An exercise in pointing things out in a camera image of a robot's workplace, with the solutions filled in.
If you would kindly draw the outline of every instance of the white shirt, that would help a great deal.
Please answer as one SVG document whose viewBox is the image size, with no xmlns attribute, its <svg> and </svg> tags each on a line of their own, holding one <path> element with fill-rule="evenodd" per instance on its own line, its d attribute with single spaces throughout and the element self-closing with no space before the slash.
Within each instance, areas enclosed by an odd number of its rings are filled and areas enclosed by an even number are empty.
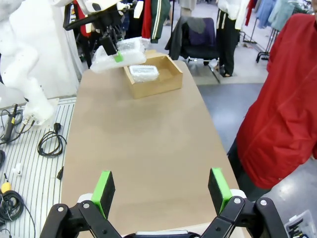
<svg viewBox="0 0 317 238">
<path fill-rule="evenodd" d="M 230 20 L 236 20 L 235 29 L 241 30 L 250 0 L 218 0 L 218 7 L 228 14 Z"/>
</svg>

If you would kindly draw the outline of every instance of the blue clothing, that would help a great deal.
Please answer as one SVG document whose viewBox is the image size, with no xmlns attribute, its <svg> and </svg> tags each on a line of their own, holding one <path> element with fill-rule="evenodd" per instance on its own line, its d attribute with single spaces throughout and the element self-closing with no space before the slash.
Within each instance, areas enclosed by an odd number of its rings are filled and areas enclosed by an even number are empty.
<svg viewBox="0 0 317 238">
<path fill-rule="evenodd" d="M 257 19 L 259 20 L 259 24 L 258 24 L 259 28 L 266 28 L 267 26 L 270 26 L 268 18 L 273 11 L 275 3 L 276 3 L 276 0 L 262 0 L 260 8 L 257 12 Z"/>
<path fill-rule="evenodd" d="M 268 18 L 271 27 L 275 30 L 281 31 L 293 14 L 295 6 L 288 1 L 289 0 L 277 0 L 273 11 Z"/>
<path fill-rule="evenodd" d="M 127 4 L 128 0 L 121 0 L 121 2 Z M 127 31 L 129 29 L 129 24 L 130 24 L 130 18 L 129 18 L 129 13 L 127 11 L 124 14 L 124 20 L 123 20 L 123 23 L 121 24 L 122 30 Z"/>
<path fill-rule="evenodd" d="M 189 28 L 189 41 L 191 45 L 215 46 L 216 38 L 214 23 L 212 18 L 203 18 L 205 29 L 203 33 L 198 33 Z"/>
</svg>

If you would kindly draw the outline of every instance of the yellow connector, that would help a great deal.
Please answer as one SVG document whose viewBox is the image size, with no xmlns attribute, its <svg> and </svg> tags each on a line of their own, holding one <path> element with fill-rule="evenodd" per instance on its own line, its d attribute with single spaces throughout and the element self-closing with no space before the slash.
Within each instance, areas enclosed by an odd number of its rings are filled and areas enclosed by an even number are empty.
<svg viewBox="0 0 317 238">
<path fill-rule="evenodd" d="M 4 174 L 4 178 L 6 179 L 6 182 L 4 184 L 2 184 L 2 186 L 1 186 L 1 192 L 2 193 L 5 193 L 7 191 L 12 190 L 11 189 L 11 184 L 9 183 L 9 181 L 8 181 L 8 179 L 6 177 L 6 174 Z"/>
</svg>

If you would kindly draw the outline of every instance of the plastic container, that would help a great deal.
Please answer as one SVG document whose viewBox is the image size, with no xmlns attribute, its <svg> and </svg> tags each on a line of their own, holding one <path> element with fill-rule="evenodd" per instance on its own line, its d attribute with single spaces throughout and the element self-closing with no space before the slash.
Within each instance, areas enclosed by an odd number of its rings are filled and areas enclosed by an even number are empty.
<svg viewBox="0 0 317 238">
<path fill-rule="evenodd" d="M 159 71 L 153 65 L 132 65 L 130 73 L 136 83 L 154 81 L 159 76 Z"/>
<path fill-rule="evenodd" d="M 315 227 L 311 212 L 309 210 L 303 212 L 301 215 L 290 218 L 289 222 L 284 225 L 288 233 L 288 236 L 290 238 L 297 237 L 297 236 L 292 236 L 289 234 L 290 227 L 292 227 L 293 224 L 296 224 L 297 222 L 299 222 L 301 219 L 303 219 L 303 221 L 299 225 L 297 225 L 298 228 L 296 230 L 300 231 L 302 234 L 306 235 L 306 237 L 308 238 L 317 238 L 316 227 Z"/>
</svg>

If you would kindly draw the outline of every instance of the black pants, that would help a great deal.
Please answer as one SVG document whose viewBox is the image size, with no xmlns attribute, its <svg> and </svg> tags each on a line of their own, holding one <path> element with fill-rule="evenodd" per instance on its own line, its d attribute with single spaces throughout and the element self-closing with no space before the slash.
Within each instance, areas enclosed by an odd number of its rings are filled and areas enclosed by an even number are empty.
<svg viewBox="0 0 317 238">
<path fill-rule="evenodd" d="M 239 188 L 240 190 L 244 191 L 244 193 L 250 201 L 256 201 L 264 194 L 270 191 L 270 189 L 262 189 L 257 187 L 252 182 L 247 173 L 244 171 L 240 159 L 238 157 L 238 148 L 236 140 L 234 140 L 227 155 L 234 175 L 237 179 Z"/>
<path fill-rule="evenodd" d="M 219 52 L 220 66 L 224 65 L 225 73 L 232 75 L 234 68 L 234 50 L 238 43 L 239 31 L 235 29 L 235 20 L 230 20 L 224 11 L 218 11 L 216 43 Z"/>
</svg>

